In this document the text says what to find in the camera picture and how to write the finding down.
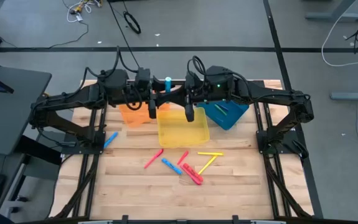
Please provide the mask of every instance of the wooden table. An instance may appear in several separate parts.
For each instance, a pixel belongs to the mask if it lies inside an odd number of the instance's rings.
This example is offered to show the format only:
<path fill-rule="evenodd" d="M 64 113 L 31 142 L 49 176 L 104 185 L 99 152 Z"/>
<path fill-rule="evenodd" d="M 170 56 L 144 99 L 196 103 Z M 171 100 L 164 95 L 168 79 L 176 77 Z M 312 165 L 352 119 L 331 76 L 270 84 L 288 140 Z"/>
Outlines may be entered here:
<path fill-rule="evenodd" d="M 266 87 L 281 88 L 279 80 L 264 82 Z M 86 85 L 92 83 L 95 80 L 85 82 Z M 171 108 L 183 110 L 177 105 Z M 285 106 L 270 105 L 270 111 L 274 124 L 288 114 Z M 156 120 L 138 128 L 128 128 L 117 108 L 109 107 L 107 112 L 106 135 L 109 137 L 114 131 L 119 131 L 119 135 L 100 157 L 91 219 L 120 220 L 122 215 L 129 215 L 132 220 L 227 220 L 232 219 L 232 215 L 238 215 L 240 219 L 273 218 L 263 158 L 257 149 L 253 105 L 228 131 L 208 118 L 209 142 L 165 149 L 163 157 L 173 163 L 188 150 L 184 162 L 196 171 L 210 159 L 210 156 L 200 156 L 197 152 L 224 153 L 203 172 L 201 186 L 193 183 L 187 174 L 177 175 L 167 168 L 160 161 L 162 156 L 147 169 L 143 168 L 161 148 Z M 72 120 L 85 126 L 89 117 L 90 110 L 78 108 Z M 267 127 L 264 114 L 262 118 L 264 127 Z M 305 211 L 313 214 L 299 157 L 282 154 L 280 158 L 288 190 Z M 81 155 L 72 156 L 62 166 L 51 215 L 58 213 L 75 191 L 81 161 Z M 279 192 L 276 188 L 280 214 L 284 214 Z"/>

